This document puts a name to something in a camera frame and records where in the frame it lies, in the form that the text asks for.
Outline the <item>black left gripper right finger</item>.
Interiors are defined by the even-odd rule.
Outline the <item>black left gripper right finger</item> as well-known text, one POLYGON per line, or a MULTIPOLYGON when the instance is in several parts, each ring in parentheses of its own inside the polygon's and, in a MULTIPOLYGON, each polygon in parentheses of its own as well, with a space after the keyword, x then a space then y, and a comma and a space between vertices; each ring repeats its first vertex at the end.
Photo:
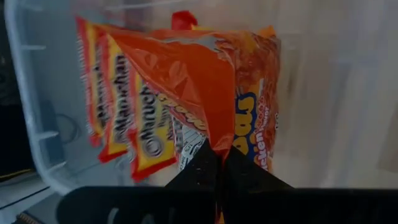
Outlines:
POLYGON ((222 172, 222 211, 226 224, 277 224, 279 209, 268 195, 292 187, 260 168, 235 147, 222 172))

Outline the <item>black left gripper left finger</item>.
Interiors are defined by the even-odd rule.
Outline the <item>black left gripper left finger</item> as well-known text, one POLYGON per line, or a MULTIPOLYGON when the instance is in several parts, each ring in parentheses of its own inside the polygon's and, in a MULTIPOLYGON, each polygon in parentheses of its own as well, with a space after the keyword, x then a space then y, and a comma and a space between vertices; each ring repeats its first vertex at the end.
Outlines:
POLYGON ((173 191, 167 224, 216 224, 219 161, 208 141, 165 188, 173 191))

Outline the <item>clear plastic bin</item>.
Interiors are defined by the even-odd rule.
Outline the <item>clear plastic bin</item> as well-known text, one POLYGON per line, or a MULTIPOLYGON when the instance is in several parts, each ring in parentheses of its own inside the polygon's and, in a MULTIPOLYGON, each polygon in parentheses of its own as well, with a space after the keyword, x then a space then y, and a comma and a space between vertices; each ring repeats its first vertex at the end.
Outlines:
POLYGON ((4 0, 30 150, 52 190, 133 183, 125 157, 101 164, 90 146, 75 16, 151 30, 180 10, 209 28, 275 29, 276 176, 398 189, 398 0, 4 0))

